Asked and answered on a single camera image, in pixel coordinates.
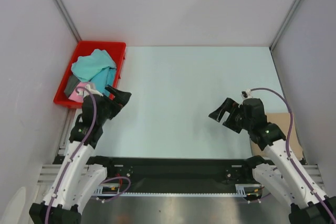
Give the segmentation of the mint green t shirt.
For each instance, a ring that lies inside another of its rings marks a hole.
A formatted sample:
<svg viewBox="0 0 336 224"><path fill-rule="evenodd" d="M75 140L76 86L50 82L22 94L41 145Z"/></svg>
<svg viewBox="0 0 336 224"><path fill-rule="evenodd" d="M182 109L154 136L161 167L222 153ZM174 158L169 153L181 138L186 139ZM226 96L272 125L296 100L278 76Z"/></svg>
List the mint green t shirt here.
<svg viewBox="0 0 336 224"><path fill-rule="evenodd" d="M88 82L102 70L116 68L116 63L106 50L95 49L88 56L79 56L71 65L71 72L81 82Z"/></svg>

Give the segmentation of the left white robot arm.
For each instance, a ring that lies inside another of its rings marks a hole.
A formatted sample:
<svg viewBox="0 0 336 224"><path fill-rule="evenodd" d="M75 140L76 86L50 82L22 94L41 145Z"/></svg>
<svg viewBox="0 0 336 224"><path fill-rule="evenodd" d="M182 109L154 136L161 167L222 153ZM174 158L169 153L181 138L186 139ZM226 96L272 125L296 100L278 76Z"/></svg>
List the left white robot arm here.
<svg viewBox="0 0 336 224"><path fill-rule="evenodd" d="M103 134L104 124L122 110L132 95L112 86L105 89L113 95L112 99L90 84L75 89L83 96L82 113L70 132L67 153L51 188L41 203L30 207L33 223L80 223L94 191L115 178L116 169L109 164L93 164L82 174Z"/></svg>

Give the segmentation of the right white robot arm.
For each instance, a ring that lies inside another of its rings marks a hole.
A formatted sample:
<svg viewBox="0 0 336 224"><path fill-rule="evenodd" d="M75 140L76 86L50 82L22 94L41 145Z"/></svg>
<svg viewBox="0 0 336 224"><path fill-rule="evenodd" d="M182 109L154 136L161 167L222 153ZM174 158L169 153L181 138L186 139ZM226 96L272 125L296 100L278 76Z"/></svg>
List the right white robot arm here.
<svg viewBox="0 0 336 224"><path fill-rule="evenodd" d="M261 99L247 98L238 104L227 98L209 117L236 133L247 131L276 168L261 156L245 160L243 179L259 182L283 205L290 208L290 223L335 223L335 197L329 197L298 161L277 124L268 122Z"/></svg>

